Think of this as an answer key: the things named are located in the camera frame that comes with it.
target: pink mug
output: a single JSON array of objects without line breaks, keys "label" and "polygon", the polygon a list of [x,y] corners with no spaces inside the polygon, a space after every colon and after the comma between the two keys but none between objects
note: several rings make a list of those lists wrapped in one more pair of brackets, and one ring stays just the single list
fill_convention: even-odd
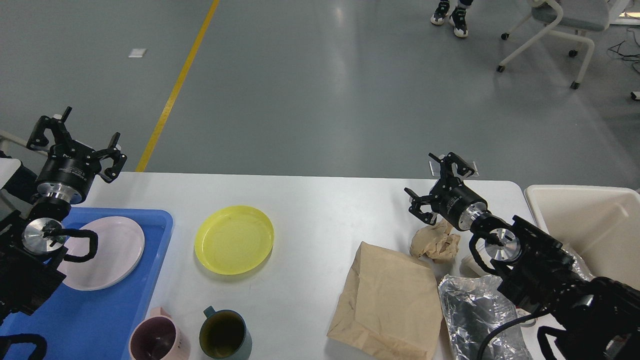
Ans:
[{"label": "pink mug", "polygon": [[129,355],[134,360],[187,360],[189,343],[169,314],[161,307],[149,311],[129,338]]}]

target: crumpled paper bag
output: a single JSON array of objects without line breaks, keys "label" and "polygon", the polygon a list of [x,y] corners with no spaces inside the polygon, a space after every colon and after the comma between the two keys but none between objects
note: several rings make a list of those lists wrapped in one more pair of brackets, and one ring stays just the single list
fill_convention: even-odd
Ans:
[{"label": "crumpled paper bag", "polygon": [[441,322],[429,265],[362,242],[327,336],[379,360],[430,360]]},{"label": "crumpled paper bag", "polygon": [[409,253],[419,258],[426,255],[434,263],[451,261],[458,253],[460,235],[451,234],[453,225],[442,219],[435,225],[429,225],[418,230],[413,236]]}]

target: mug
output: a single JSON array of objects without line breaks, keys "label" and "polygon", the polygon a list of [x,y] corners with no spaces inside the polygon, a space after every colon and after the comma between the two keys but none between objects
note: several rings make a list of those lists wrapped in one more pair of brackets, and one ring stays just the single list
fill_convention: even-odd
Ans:
[{"label": "mug", "polygon": [[135,360],[187,360],[189,343],[161,307],[149,311],[129,338],[129,355]]},{"label": "mug", "polygon": [[215,311],[209,306],[200,328],[200,347],[212,359],[247,360],[253,342],[244,319],[233,310]]}]

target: gray floor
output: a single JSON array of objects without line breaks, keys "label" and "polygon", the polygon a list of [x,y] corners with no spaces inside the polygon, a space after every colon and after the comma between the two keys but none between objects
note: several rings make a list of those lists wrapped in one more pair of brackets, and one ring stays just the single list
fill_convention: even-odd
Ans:
[{"label": "gray floor", "polygon": [[[114,131],[134,170],[211,2],[4,1],[0,128],[27,138],[41,115],[74,107],[72,134]],[[640,75],[606,49],[581,87],[581,56],[500,34],[525,1],[476,1],[468,39],[429,16],[435,0],[221,0],[148,164],[152,172],[431,177],[426,154],[475,160],[479,179],[640,187]],[[146,47],[142,59],[128,59]],[[638,53],[636,46],[623,47]],[[14,155],[34,170],[42,159]]]}]

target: person's feet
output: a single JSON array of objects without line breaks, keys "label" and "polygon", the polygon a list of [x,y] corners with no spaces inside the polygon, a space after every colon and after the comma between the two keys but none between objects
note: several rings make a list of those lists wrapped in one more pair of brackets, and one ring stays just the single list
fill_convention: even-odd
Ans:
[{"label": "person's feet", "polygon": [[449,2],[448,1],[440,1],[438,4],[438,8],[431,16],[431,23],[434,25],[442,25],[444,24],[444,19],[447,17],[447,13],[449,12]]},{"label": "person's feet", "polygon": [[453,25],[453,33],[459,38],[466,38],[469,35],[467,22],[465,21],[466,14],[467,9],[456,6],[449,17],[449,24]]}]

